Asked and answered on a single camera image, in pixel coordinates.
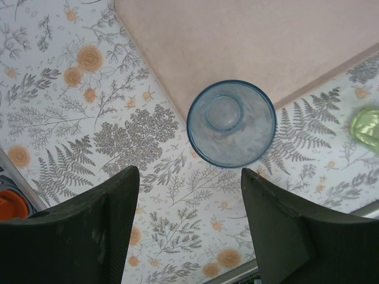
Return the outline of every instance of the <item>orange container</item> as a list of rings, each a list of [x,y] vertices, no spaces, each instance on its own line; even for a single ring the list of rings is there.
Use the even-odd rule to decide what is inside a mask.
[[[0,191],[0,221],[26,218],[28,214],[28,206],[21,196],[9,189]]]

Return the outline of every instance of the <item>orange flower print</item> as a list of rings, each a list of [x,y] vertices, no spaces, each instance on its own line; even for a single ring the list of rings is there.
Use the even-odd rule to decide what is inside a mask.
[[[261,167],[261,165],[258,166],[258,169],[256,172],[262,176],[263,178],[267,179],[267,171]]]
[[[77,86],[82,79],[82,72],[79,68],[73,67],[65,71],[64,79],[70,87]]]
[[[135,246],[138,244],[141,240],[141,232],[137,227],[132,227],[131,228],[131,233],[130,233],[130,241],[129,245],[130,246]]]
[[[63,12],[66,14],[67,20],[74,23],[76,23],[76,21],[83,21],[83,19],[78,16],[78,12],[77,12],[78,9],[79,7],[70,8],[70,5],[68,4],[68,1],[66,0],[66,3],[64,4]]]
[[[226,248],[217,255],[217,260],[224,267],[234,268],[240,264],[241,254],[233,248]]]
[[[137,256],[128,257],[128,263],[130,266],[136,267],[140,263]]]
[[[349,132],[350,131],[350,125],[349,124],[345,124],[341,129],[342,129],[343,132]]]
[[[159,265],[161,264],[159,259],[153,259],[152,257],[150,257],[149,263],[153,267],[159,267]]]
[[[223,223],[225,222],[225,220],[221,220],[221,221],[218,221],[216,219],[216,216],[213,215],[213,217],[211,218],[211,225],[212,225],[212,228],[215,230],[215,231],[218,231],[220,232],[221,230],[226,230],[223,226]]]
[[[4,69],[4,73],[11,79],[17,79],[16,75],[20,75],[17,70],[18,68],[7,67]]]
[[[29,151],[21,145],[13,145],[8,150],[8,158],[19,169],[27,167],[30,163]]]
[[[142,207],[137,206],[137,208],[136,208],[136,214],[146,213],[146,212],[144,211],[145,208],[146,208],[146,205],[145,205],[145,206],[142,206]]]
[[[79,50],[77,61],[84,71],[92,73],[101,67],[102,56],[95,46],[88,45]]]
[[[95,90],[94,89],[91,89],[91,88],[88,88],[85,92],[84,92],[84,100],[86,102],[94,102],[95,99],[96,99],[96,94],[95,94]]]
[[[354,88],[354,93],[358,99],[364,99],[367,97],[367,95],[370,95],[371,93],[369,90],[371,90],[372,87],[367,87],[367,86],[352,86]]]
[[[327,170],[338,170],[334,161],[330,161],[324,168]]]
[[[152,97],[152,95],[154,94],[155,92],[150,92],[150,86],[148,87],[147,89],[147,92],[143,93],[142,94],[142,97],[143,99],[146,101],[146,102],[150,102],[152,99],[154,99]]]
[[[207,277],[216,277],[220,273],[220,268],[217,263],[208,263],[204,265],[203,273]]]
[[[126,100],[125,106],[126,108],[135,108],[136,107],[136,96],[129,97],[128,100]]]
[[[225,209],[228,209],[228,210],[231,209],[231,208],[229,208],[229,207],[227,206],[227,202],[222,202],[221,205],[219,206],[219,208],[221,208],[221,211],[222,211],[222,210],[225,210]]]
[[[316,192],[321,193],[325,188],[325,185],[317,185],[316,186]]]
[[[192,156],[193,158],[199,158],[199,155],[196,153],[196,151],[195,151],[194,149],[191,149],[191,150],[189,151],[189,153],[191,154],[191,156]]]

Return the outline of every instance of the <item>floral tablecloth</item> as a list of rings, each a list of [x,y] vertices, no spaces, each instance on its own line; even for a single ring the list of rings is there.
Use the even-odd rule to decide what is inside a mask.
[[[45,204],[140,169],[124,283],[202,283],[254,259],[240,170],[199,159],[110,0],[0,0],[0,18],[0,148]],[[378,199],[379,157],[348,132],[379,104],[378,70],[379,54],[279,110],[250,167],[342,212]]]

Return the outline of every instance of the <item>lime green object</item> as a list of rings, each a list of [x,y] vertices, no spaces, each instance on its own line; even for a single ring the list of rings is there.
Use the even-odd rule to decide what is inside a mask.
[[[375,154],[379,154],[379,107],[365,108],[353,119],[350,133]]]

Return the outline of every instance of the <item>blue glass bowl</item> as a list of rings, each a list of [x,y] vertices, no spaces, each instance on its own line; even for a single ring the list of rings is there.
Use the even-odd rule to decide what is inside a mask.
[[[205,161],[242,167],[262,157],[272,143],[277,117],[258,87],[225,80],[203,90],[187,117],[189,142]]]

